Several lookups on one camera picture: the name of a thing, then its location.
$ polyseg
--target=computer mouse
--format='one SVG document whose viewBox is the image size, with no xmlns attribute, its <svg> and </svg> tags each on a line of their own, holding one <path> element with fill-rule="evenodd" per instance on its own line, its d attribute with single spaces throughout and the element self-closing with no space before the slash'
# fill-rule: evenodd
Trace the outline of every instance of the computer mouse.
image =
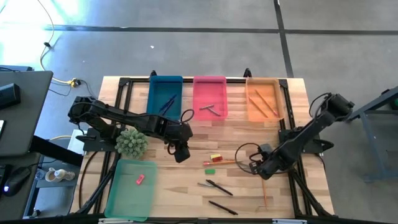
<svg viewBox="0 0 398 224">
<path fill-rule="evenodd" d="M 17 194 L 29 175 L 30 169 L 28 167 L 20 167 L 12 171 L 4 184 L 3 194 L 8 197 Z"/>
</svg>

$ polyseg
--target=fake plant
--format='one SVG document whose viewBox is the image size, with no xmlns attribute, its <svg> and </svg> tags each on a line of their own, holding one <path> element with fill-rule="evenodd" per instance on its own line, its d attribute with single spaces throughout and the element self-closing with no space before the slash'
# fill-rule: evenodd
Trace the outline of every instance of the fake plant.
<svg viewBox="0 0 398 224">
<path fill-rule="evenodd" d="M 131 159 L 139 159 L 147 150 L 148 140 L 135 129 L 125 130 L 116 138 L 115 149 Z"/>
</svg>

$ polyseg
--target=blue bin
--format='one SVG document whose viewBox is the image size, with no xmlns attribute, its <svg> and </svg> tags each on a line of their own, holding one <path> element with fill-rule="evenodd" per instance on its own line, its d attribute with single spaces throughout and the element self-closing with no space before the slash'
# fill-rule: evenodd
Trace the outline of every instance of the blue bin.
<svg viewBox="0 0 398 224">
<path fill-rule="evenodd" d="M 181 76 L 153 76 L 150 78 L 147 113 L 162 115 L 159 112 L 174 95 L 174 103 L 164 116 L 179 121 L 182 107 L 182 84 Z"/>
</svg>

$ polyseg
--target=green eraser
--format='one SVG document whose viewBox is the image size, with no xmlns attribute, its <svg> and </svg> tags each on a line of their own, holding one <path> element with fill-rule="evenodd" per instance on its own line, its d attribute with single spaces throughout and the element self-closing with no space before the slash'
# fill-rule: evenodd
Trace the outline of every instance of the green eraser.
<svg viewBox="0 0 398 224">
<path fill-rule="evenodd" d="M 205 169 L 205 174 L 215 174 L 216 170 L 215 169 Z"/>
</svg>

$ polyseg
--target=concrete floor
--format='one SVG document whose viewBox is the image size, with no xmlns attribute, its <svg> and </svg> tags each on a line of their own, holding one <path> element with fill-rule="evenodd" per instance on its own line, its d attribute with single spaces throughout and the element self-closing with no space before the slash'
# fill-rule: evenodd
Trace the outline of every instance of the concrete floor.
<svg viewBox="0 0 398 224">
<path fill-rule="evenodd" d="M 41 29 L 49 24 L 47 15 L 36 1 L 4 2 L 0 64 L 40 70 L 42 43 L 50 36 Z M 42 2 L 60 25 L 278 28 L 272 0 Z M 393 0 L 280 0 L 280 7 L 286 29 L 398 29 L 398 1 Z M 287 76 L 279 34 L 57 31 L 55 41 L 44 58 L 46 69 L 64 80 L 86 80 L 95 94 L 105 75 L 149 75 L 151 70 L 159 75 L 240 77 L 249 67 L 255 77 Z M 287 34 L 287 43 L 294 77 L 305 79 L 310 100 L 332 91 L 358 108 L 398 83 L 396 35 Z M 67 92 L 61 86 L 51 89 Z M 71 134 L 75 126 L 66 114 L 80 95 L 88 95 L 83 86 L 67 97 L 49 93 L 36 135 Z M 398 181 L 363 182 L 363 175 L 375 168 L 361 122 L 335 124 L 321 137 L 335 143 L 325 153 L 325 163 L 336 214 L 396 223 Z"/>
</svg>

